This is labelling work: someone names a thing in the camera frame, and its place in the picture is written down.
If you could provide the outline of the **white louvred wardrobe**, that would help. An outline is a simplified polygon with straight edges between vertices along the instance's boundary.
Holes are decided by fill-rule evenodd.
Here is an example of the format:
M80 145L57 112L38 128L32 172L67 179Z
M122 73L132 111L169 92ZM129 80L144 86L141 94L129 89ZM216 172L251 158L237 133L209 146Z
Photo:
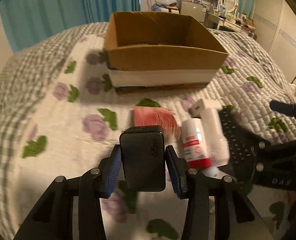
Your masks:
M296 15L285 0L256 0L253 13L257 42L296 84Z

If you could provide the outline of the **white bottle red label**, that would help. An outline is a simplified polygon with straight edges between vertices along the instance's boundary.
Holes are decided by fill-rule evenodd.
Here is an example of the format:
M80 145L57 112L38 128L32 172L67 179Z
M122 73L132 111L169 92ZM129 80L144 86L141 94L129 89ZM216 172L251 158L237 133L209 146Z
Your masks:
M204 169L210 166L210 157L201 119L190 118L182 122L181 141L183 158L190 168Z

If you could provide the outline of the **grey checked bed sheet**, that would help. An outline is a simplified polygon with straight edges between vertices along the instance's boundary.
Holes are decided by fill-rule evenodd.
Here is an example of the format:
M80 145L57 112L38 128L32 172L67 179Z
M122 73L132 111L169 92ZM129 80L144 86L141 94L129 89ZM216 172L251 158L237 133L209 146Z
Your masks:
M104 34L106 22L66 29L9 58L0 74L0 235L13 239L9 210L10 171L15 143L73 47L89 34Z

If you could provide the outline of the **pink glitter card case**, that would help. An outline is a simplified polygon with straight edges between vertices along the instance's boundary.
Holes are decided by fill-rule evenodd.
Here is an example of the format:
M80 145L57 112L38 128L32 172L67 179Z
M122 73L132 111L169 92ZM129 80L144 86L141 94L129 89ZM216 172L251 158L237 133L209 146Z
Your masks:
M135 126L161 126L167 138L179 138L180 129L172 112L161 107L136 106L133 109Z

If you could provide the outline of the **oval white vanity mirror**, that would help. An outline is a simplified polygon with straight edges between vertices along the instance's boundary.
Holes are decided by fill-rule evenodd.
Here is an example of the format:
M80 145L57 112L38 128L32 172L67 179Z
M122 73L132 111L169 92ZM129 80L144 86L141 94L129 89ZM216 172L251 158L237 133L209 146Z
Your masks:
M227 13L232 13L238 7L238 0L219 0L219 5L225 7Z

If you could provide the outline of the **plain white bottle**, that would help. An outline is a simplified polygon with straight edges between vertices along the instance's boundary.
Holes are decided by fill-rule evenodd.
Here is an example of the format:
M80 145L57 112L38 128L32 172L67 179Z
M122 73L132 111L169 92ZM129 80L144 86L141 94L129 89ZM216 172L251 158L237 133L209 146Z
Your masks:
M230 150L228 141L224 136L218 111L214 108L206 108L202 111L201 118L211 165L216 167L228 165Z

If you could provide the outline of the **teal curtain left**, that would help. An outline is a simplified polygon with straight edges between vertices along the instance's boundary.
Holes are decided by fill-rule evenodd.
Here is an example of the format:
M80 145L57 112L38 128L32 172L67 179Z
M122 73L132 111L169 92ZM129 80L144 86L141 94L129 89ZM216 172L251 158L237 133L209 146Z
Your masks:
M1 0L0 14L14 53L78 25L107 22L118 11L138 11L139 0Z

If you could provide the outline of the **black remote control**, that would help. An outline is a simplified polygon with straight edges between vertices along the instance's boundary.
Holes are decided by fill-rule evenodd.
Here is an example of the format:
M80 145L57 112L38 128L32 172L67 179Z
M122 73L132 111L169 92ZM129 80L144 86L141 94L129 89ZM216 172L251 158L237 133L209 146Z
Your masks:
M250 181L253 174L255 155L246 143L246 131L235 121L231 109L224 107L219 111L224 136L228 141L230 158L227 165L219 170L234 177L237 181Z

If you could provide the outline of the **white dressing table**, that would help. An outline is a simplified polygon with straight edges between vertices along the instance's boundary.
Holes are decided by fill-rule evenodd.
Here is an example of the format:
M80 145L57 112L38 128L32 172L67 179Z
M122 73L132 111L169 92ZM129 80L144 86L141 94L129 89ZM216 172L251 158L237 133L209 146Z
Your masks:
M210 14L209 12L205 13L203 25L208 29L232 31L237 33L244 33L246 35L248 35L249 33L254 33L256 31L255 26L239 25L236 24L235 19L229 20L227 18L216 16L215 14Z

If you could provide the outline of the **white charger plug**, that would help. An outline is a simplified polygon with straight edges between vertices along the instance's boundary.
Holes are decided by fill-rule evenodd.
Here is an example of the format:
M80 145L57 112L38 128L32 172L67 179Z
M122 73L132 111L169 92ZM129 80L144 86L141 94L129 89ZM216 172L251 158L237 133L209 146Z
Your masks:
M201 112L208 108L213 108L217 111L223 110L223 107L219 101L211 99L200 99L189 108L189 113L193 118L199 118Z

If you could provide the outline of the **black rectangular power bank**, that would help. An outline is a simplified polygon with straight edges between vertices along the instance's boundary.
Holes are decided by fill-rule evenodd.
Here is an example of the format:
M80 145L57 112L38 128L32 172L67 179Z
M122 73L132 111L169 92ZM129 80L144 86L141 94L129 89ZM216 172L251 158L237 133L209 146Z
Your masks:
M165 182L165 142L161 126L131 127L119 138L127 187L136 192L161 192Z

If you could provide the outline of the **cardboard box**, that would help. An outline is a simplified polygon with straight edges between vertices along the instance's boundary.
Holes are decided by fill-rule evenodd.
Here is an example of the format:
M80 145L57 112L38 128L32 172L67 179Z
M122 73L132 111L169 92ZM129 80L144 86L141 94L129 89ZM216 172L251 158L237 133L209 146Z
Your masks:
M104 42L113 87L204 87L228 52L195 18L168 12L115 12Z

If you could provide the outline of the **silver mini fridge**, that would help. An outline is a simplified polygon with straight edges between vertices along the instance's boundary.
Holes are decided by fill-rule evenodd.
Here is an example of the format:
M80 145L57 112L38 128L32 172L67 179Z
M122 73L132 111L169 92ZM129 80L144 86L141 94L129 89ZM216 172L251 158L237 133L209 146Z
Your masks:
M196 4L188 1L180 2L180 13L183 15L188 15L198 22L204 23L206 8L201 4Z

